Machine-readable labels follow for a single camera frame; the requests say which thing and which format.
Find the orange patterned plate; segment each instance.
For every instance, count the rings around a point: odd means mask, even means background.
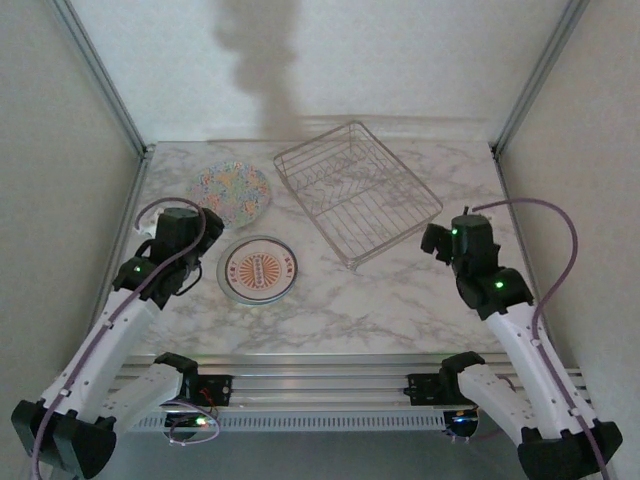
[[[245,305],[265,305],[282,298],[298,275],[289,247],[272,237],[243,238],[227,248],[218,262],[222,291]]]

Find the plate rim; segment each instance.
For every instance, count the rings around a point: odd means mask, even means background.
[[[233,288],[228,283],[228,281],[227,281],[227,266],[229,265],[229,261],[231,260],[231,257],[233,256],[233,254],[235,252],[237,252],[240,248],[244,247],[248,243],[256,242],[256,241],[260,241],[260,240],[266,240],[268,242],[274,243],[274,244],[284,248],[286,251],[288,251],[289,254],[291,255],[291,258],[293,259],[294,273],[293,273],[293,278],[291,279],[291,283],[287,286],[287,288],[284,291],[282,291],[281,293],[279,293],[277,295],[274,295],[272,297],[256,300],[256,299],[252,299],[250,297],[246,297],[246,296],[242,295],[241,293],[239,293],[235,288]],[[224,252],[222,252],[222,255],[220,256],[220,258],[218,260],[218,265],[217,265],[217,268],[216,268],[216,277],[217,277],[217,280],[218,280],[218,284],[220,285],[220,288],[222,289],[223,293],[225,295],[227,295],[229,298],[231,298],[232,300],[235,300],[238,303],[242,303],[242,304],[245,304],[245,305],[258,306],[258,305],[264,305],[264,304],[273,303],[276,300],[278,300],[279,298],[281,298],[284,295],[286,295],[293,288],[294,284],[296,283],[296,280],[298,279],[299,269],[300,269],[300,266],[298,264],[298,259],[297,259],[296,255],[295,255],[295,253],[282,240],[279,240],[279,239],[277,239],[275,237],[271,237],[271,236],[268,236],[268,235],[250,235],[248,237],[244,237],[244,238],[241,238],[239,240],[236,240],[231,245],[229,245],[224,250]]]

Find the vertical metal post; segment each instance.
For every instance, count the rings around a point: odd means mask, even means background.
[[[80,54],[84,58],[85,63],[89,67],[92,76],[97,81],[98,87],[107,101],[107,105],[114,113],[132,147],[138,153],[139,159],[142,160],[146,152],[144,140],[133,122],[131,115],[129,115],[122,98],[120,98],[107,69],[100,60],[98,52],[91,43],[89,35],[82,26],[80,17],[78,17],[71,1],[47,0],[47,3],[53,9],[63,28],[78,46]]]
[[[570,0],[562,12],[556,28],[549,37],[522,92],[520,92],[520,96],[513,106],[504,127],[502,127],[498,139],[491,146],[496,161],[500,161],[500,157],[509,146],[520,125],[522,125],[531,105],[538,96],[542,85],[558,60],[587,5],[589,5],[589,0]]]

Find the white wall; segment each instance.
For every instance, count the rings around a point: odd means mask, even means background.
[[[566,208],[580,235],[575,270],[547,311],[603,419],[618,422],[621,480],[640,478],[640,2],[594,0],[504,160],[513,196]],[[553,213],[518,209],[541,289],[569,255]]]
[[[488,140],[566,0],[73,4],[147,141],[298,138],[336,115]]]
[[[136,160],[45,2],[0,4],[0,478],[17,479],[11,412],[86,332]]]

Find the black cable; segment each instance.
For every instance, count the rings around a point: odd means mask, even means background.
[[[147,240],[145,240],[144,242],[142,242],[142,244],[138,247],[138,249],[136,250],[135,256],[136,257],[142,257],[142,254],[147,250],[147,248],[149,248],[151,245],[153,245],[153,238],[149,238]]]
[[[187,293],[189,290],[191,290],[193,287],[195,287],[195,286],[196,286],[196,284],[197,284],[200,280],[202,280],[202,264],[201,264],[201,263],[198,263],[198,278],[196,278],[196,280],[195,280],[191,285],[189,285],[188,287],[186,287],[184,290],[182,290],[182,291],[180,291],[180,292],[176,293],[176,295],[175,295],[175,296],[176,296],[176,297],[180,297],[180,296],[184,295],[184,294],[185,294],[185,293]]]

